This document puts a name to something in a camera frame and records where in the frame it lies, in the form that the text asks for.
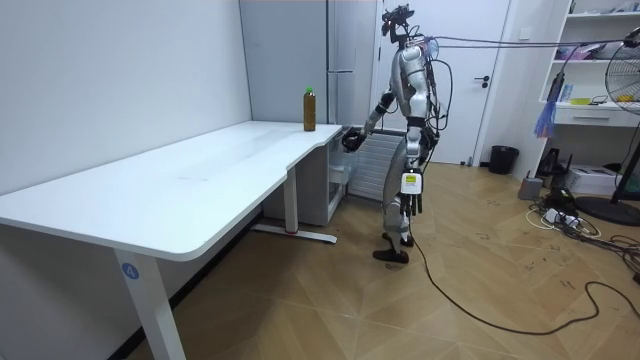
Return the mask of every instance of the desk leg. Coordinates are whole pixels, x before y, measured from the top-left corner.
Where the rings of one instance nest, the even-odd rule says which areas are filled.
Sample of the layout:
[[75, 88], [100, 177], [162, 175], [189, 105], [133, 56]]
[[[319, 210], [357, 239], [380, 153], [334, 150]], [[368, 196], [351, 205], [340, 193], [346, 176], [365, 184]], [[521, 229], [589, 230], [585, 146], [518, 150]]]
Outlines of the desk leg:
[[185, 360], [158, 264], [153, 257], [115, 250], [155, 360]]
[[332, 235], [319, 234], [309, 231], [298, 230], [298, 198], [296, 190], [296, 168], [292, 167], [287, 171], [287, 179], [284, 181], [284, 218], [285, 228], [256, 224], [253, 230], [301, 237], [310, 240], [319, 240], [326, 243], [335, 244], [338, 238]]

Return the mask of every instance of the circular logo sticker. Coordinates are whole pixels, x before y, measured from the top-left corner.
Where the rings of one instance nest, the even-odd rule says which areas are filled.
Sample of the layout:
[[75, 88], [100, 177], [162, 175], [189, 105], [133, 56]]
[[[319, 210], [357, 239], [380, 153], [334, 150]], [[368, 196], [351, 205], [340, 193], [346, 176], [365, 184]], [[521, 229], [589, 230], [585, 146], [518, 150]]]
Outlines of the circular logo sticker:
[[138, 269], [136, 269], [135, 266], [129, 263], [122, 264], [122, 271], [124, 271], [124, 274], [127, 275], [127, 277], [130, 279], [136, 280], [137, 278], [140, 277], [140, 273], [138, 273]]

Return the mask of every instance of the black trash can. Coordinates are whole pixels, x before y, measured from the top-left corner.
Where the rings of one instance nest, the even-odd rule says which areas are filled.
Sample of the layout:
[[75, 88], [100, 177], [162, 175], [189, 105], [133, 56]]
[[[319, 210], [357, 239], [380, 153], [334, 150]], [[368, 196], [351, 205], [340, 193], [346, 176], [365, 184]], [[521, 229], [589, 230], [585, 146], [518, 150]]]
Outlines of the black trash can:
[[510, 146], [492, 146], [491, 159], [489, 160], [489, 171], [500, 175], [510, 173], [519, 153], [520, 151], [518, 151], [518, 149]]

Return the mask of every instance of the door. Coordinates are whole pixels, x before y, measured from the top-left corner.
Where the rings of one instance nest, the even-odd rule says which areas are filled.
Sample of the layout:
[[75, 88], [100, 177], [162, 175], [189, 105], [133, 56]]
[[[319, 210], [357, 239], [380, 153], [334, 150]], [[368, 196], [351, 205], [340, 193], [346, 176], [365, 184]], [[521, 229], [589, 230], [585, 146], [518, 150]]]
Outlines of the door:
[[[427, 36], [452, 36], [471, 39], [500, 40], [510, 0], [457, 0], [409, 2], [415, 10], [409, 18], [410, 26], [420, 25], [420, 32]], [[383, 8], [392, 10], [407, 0], [384, 0], [378, 5], [376, 31], [382, 24]], [[389, 86], [391, 61], [398, 46], [391, 44], [389, 36], [377, 36], [380, 56], [374, 71], [371, 96], [372, 108], [378, 103], [380, 94]], [[445, 45], [478, 45], [472, 43], [438, 40]], [[493, 78], [497, 49], [440, 49], [438, 58], [451, 65], [453, 70], [453, 101], [448, 127], [441, 132], [440, 143], [432, 161], [459, 164], [474, 156], [480, 123], [487, 95]], [[449, 73], [440, 63], [434, 63], [438, 98], [445, 106], [449, 100]], [[384, 117], [384, 128], [406, 131], [406, 120], [400, 111]]]

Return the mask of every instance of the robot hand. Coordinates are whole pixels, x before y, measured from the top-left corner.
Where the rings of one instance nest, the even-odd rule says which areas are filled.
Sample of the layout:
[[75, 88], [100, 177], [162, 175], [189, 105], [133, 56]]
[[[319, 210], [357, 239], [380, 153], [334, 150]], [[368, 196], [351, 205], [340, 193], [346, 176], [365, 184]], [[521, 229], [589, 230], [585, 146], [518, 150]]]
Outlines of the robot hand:
[[350, 129], [342, 136], [342, 146], [347, 152], [354, 152], [360, 148], [360, 145], [367, 138], [360, 130]]

